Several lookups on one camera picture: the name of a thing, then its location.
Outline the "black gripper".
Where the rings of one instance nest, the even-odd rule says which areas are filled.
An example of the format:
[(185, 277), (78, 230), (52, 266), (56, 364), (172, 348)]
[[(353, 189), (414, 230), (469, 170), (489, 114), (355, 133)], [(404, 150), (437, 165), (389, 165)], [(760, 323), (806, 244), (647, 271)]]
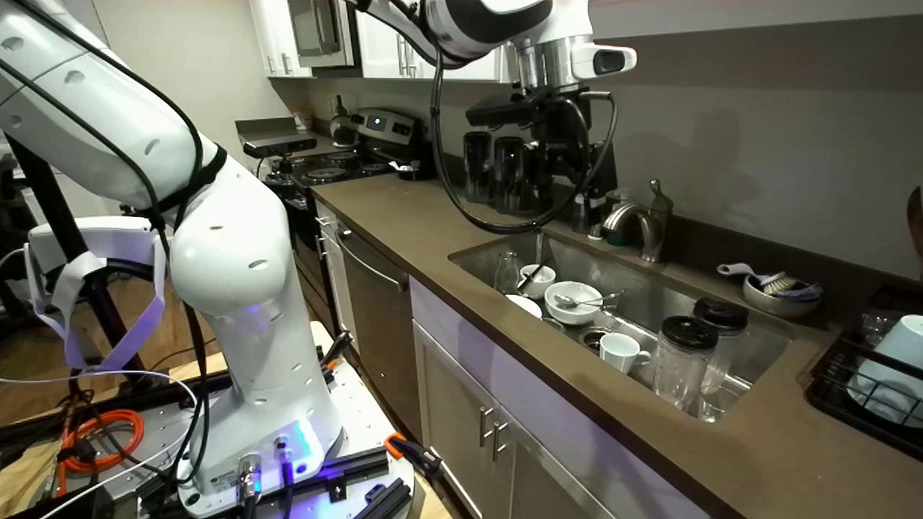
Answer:
[(536, 88), (476, 100), (466, 117), (470, 127), (526, 127), (531, 159), (542, 181), (565, 175), (583, 189), (597, 170), (604, 150), (591, 140), (591, 103), (609, 93), (578, 85), (571, 93)]

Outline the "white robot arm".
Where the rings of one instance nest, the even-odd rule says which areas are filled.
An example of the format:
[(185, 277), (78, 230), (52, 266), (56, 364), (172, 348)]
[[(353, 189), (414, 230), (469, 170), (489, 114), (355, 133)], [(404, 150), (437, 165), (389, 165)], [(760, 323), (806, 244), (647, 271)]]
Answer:
[(154, 271), (208, 319), (231, 371), (231, 394), (205, 405), (197, 447), (176, 463), (185, 508), (210, 515), (314, 475), (340, 418), (310, 348), (281, 195), (59, 0), (0, 0), (0, 62), (13, 143), (99, 195), (174, 220)]

